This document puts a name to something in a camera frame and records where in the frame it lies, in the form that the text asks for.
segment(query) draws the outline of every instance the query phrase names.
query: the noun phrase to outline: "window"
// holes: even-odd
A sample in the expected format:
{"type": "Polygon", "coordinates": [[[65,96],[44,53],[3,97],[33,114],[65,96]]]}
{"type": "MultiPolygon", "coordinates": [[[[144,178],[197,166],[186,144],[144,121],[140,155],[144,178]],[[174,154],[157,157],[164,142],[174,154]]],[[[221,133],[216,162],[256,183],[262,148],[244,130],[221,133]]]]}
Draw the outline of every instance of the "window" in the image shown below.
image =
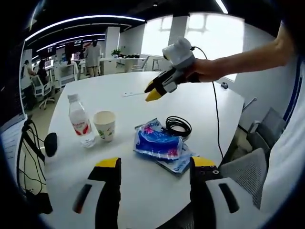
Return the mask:
{"type": "Polygon", "coordinates": [[[148,21],[145,25],[141,54],[163,56],[162,49],[168,45],[173,16],[148,21]]]}
{"type": "MultiPolygon", "coordinates": [[[[201,48],[210,60],[240,53],[244,46],[244,20],[214,13],[190,15],[185,38],[192,46],[201,48]]],[[[204,54],[195,49],[194,56],[204,59],[204,54]]],[[[235,81],[236,74],[227,75],[235,81]]]]}

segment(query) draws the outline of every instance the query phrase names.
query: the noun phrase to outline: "bottle label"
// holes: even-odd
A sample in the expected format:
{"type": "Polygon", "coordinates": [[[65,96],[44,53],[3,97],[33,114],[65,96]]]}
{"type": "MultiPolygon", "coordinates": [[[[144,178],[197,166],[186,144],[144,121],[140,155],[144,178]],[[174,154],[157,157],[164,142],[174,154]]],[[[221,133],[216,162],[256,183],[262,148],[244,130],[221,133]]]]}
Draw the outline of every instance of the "bottle label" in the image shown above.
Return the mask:
{"type": "Polygon", "coordinates": [[[78,136],[87,135],[87,134],[91,133],[91,131],[92,131],[91,123],[89,120],[85,120],[85,121],[79,122],[79,123],[72,123],[72,126],[75,130],[75,133],[78,136]]]}

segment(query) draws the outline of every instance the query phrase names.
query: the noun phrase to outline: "plastic packaging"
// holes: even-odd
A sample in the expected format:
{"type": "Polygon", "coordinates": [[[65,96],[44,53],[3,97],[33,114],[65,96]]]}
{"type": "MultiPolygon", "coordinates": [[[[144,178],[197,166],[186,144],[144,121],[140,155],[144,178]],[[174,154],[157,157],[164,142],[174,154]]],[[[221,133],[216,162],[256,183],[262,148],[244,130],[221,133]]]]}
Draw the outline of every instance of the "plastic packaging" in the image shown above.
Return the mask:
{"type": "Polygon", "coordinates": [[[183,145],[182,138],[164,133],[158,119],[155,118],[135,129],[135,152],[162,160],[179,159],[183,145]]]}
{"type": "Polygon", "coordinates": [[[68,99],[70,103],[69,118],[74,131],[79,136],[81,144],[90,148],[95,145],[95,135],[86,111],[79,100],[78,94],[68,95],[68,99]]]}
{"type": "Polygon", "coordinates": [[[190,151],[189,147],[186,144],[183,144],[181,155],[178,160],[173,162],[157,160],[156,163],[172,173],[182,174],[189,167],[190,157],[192,156],[198,156],[198,155],[190,151]]]}

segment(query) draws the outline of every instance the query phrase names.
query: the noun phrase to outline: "potted plant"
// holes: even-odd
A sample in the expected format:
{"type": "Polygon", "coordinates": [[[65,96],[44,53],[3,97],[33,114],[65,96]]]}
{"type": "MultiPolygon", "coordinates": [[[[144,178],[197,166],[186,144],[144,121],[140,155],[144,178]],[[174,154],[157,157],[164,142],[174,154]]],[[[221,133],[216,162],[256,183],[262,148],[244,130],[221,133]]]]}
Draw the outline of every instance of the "potted plant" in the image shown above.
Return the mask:
{"type": "Polygon", "coordinates": [[[118,58],[120,53],[121,53],[120,49],[115,49],[112,51],[111,56],[113,56],[114,58],[118,58]]]}

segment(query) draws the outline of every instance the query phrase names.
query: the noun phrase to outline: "water bottle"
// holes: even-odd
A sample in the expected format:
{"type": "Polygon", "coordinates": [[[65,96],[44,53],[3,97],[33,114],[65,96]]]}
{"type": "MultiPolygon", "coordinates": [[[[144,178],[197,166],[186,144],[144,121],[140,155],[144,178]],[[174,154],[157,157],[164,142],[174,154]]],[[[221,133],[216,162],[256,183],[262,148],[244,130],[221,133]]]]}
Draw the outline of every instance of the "water bottle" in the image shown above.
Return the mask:
{"type": "Polygon", "coordinates": [[[90,148],[95,144],[95,135],[90,120],[79,100],[78,94],[68,95],[70,103],[69,118],[82,146],[90,148]]]}

